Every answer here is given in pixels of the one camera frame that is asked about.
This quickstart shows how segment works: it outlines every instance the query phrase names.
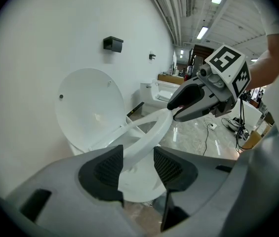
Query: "floor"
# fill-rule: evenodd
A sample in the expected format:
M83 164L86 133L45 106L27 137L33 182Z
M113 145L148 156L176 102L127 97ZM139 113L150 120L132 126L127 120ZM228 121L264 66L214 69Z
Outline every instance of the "floor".
M142 118L141 109L138 109L130 116L131 120L137 120L140 118ZM207 124L214 123L217 127L214 130L209 129L205 156L237 159L239 154L235 150L236 139L233 136L233 132L227 129L222 122L225 125L227 124L225 120L216 118L212 114L187 122L172 121L170 129L159 144L161 146L182 150L191 154L203 155L206 149L206 126ZM147 132L153 125L153 123L143 124L139 126L139 128L144 132Z
M142 118L141 108L130 116L131 120L140 118ZM226 124L225 120L215 118L211 114L187 122L172 121L170 129L159 144L191 154L203 155L206 149L206 126L214 123L217 127L208 131L205 156L236 160L239 156L235 150L236 138L233 136L233 132L222 124L222 121ZM148 132L153 125L152 122L143 124L139 128ZM153 207L141 203L125 202L124 208L129 217L147 232L147 236L155 236L160 233L162 215Z

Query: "black cable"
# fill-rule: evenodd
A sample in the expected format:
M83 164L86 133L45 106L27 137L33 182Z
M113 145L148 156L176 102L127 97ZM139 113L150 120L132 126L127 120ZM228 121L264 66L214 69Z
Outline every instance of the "black cable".
M243 134L243 130L245 129L244 127L244 108L243 108L243 102L242 102L242 98L240 97L240 118L239 118L239 128L238 128L238 132L236 134L236 151L238 152L238 154L240 154L240 152L237 149L237 146L242 149L242 150L248 150L248 149L252 149L251 148L243 148L239 145L238 143L238 139L239 139L239 134L242 133Z
M209 125L212 125L212 124L208 124L208 125L206 126L206 128L207 128L207 137L206 137L206 140L205 140L205 150L204 150L203 156L205 155L205 152L206 152L206 149L207 149L207 138L208 138L208 133L209 133L209 131L208 131L208 126L209 126Z
M228 118L222 118L220 121L221 121L221 123L223 124L223 126L224 126L224 127L226 127L227 129L229 129L229 127L228 127L228 126L225 126L225 125L224 125L224 123L223 123L223 119L227 120L227 122L229 123Z

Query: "ceiling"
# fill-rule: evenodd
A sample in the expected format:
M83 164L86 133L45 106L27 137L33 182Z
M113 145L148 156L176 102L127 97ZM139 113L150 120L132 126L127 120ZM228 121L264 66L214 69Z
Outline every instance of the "ceiling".
M191 50L195 44L213 49L222 44L243 52L247 59L258 58L267 42L260 15L251 0L154 0L167 24L176 46L178 62L180 49ZM202 39L201 28L208 27Z
M175 54L177 56L177 63L180 64L187 64L189 61L189 53L190 50L189 49L185 49L185 48L181 48L181 47L176 47L174 49Z

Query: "electrical wire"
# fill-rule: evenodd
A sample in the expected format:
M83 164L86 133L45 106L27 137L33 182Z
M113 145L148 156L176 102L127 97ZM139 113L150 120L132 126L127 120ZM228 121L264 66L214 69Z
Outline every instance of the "electrical wire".
M209 134L209 131L208 131L208 126L209 125L212 125L212 124L208 124L207 127L206 127L207 128L207 136L206 136L206 139L205 139L205 150L204 150L203 156L205 155L205 152L207 150L207 138L208 138L208 134Z
M225 126L225 125L224 125L224 123L223 123L223 119L227 120L227 122L228 122L228 123L230 123L229 119L228 119L228 118L222 118L222 119L220 120L220 121L221 121L221 123L223 124L223 126L224 126L224 127L226 127L227 129L229 129L229 127L228 127L228 126Z
M214 122L214 120L211 118L211 117L206 117L205 119L204 119L204 126L205 126L205 128L207 128L207 126L209 125L206 121L211 121L211 122Z
M238 132L236 134L236 151L238 152L238 154L240 154L240 152L237 149L237 146L241 149L241 150L248 150L248 149L252 149L251 148L243 148L239 145L238 139L239 139L239 135L242 133L243 134L243 130L245 129L244 127L244 108L243 108L243 102L242 102L242 96L240 97L240 117L239 117L239 128L238 128Z

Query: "white toilet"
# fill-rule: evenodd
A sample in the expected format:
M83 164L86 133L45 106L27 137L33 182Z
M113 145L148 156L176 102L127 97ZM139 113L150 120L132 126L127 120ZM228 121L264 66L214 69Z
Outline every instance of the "white toilet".
M153 79L153 81L157 81L159 91L165 90L174 93L180 87L180 85L178 84L167 82L167 81L160 81L155 79Z
M96 69L81 69L64 78L55 111L74 155L123 145L119 191L125 200L146 202L165 192L154 168L153 148L171 125L171 111L158 110L132 122L115 82ZM147 134L137 127L152 121L156 123Z
M157 80L149 80L140 84L141 101L144 102L141 115L166 108L168 101L180 85Z

